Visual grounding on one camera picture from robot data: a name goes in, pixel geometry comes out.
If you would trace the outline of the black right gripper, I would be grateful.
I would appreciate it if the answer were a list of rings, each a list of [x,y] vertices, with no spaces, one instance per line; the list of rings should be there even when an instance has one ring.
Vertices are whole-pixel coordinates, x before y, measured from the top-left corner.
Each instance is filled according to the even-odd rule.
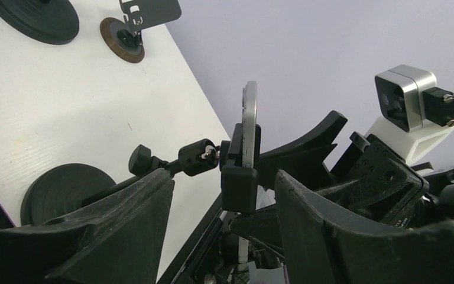
[[[336,147],[332,143],[347,122],[341,113],[330,111],[305,135],[260,155],[255,163],[257,184],[274,189],[275,176],[283,170],[307,188],[319,189],[317,194],[356,214],[408,228],[429,183],[373,134],[351,135],[351,145],[332,170],[341,182],[330,186],[334,178],[324,160]]]

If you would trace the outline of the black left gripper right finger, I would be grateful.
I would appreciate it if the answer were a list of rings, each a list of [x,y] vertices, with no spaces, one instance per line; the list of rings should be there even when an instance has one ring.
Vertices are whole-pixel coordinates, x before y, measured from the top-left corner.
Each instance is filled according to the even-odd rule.
[[[454,221],[375,222],[279,171],[277,218],[291,283],[454,283]]]

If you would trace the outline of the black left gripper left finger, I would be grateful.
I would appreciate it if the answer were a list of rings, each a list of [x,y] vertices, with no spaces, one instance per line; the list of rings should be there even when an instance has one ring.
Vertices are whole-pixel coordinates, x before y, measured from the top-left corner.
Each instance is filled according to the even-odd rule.
[[[46,224],[0,229],[0,283],[156,283],[174,186],[155,177]]]

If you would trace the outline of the black round-base stand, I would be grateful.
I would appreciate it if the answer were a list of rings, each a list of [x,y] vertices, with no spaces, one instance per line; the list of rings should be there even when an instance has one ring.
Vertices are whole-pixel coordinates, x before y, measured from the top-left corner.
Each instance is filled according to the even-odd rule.
[[[80,30],[69,0],[0,0],[0,18],[27,37],[52,45],[70,43]]]
[[[178,173],[197,176],[235,164],[241,153],[244,129],[235,126],[230,140],[216,145],[202,139],[183,146],[173,161],[160,159],[140,144],[132,152],[132,177],[116,183],[103,170],[84,163],[66,163],[46,172],[27,189],[20,208],[22,225],[42,225],[108,199],[112,195],[156,177],[172,179]]]

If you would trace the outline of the grey smartphone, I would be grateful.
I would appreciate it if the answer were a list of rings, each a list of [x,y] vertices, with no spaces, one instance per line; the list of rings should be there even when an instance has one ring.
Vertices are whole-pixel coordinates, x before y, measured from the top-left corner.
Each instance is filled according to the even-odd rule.
[[[242,94],[242,167],[253,168],[257,122],[257,82],[248,81]]]

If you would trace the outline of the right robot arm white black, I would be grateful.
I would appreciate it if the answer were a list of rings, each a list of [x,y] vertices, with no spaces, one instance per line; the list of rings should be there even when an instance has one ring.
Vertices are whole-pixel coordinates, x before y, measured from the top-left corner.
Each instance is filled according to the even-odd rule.
[[[279,170],[311,191],[365,218],[400,228],[454,219],[454,167],[429,174],[407,164],[376,134],[353,133],[332,169],[324,160],[346,118],[332,111],[299,139],[255,161],[258,183],[274,189]]]

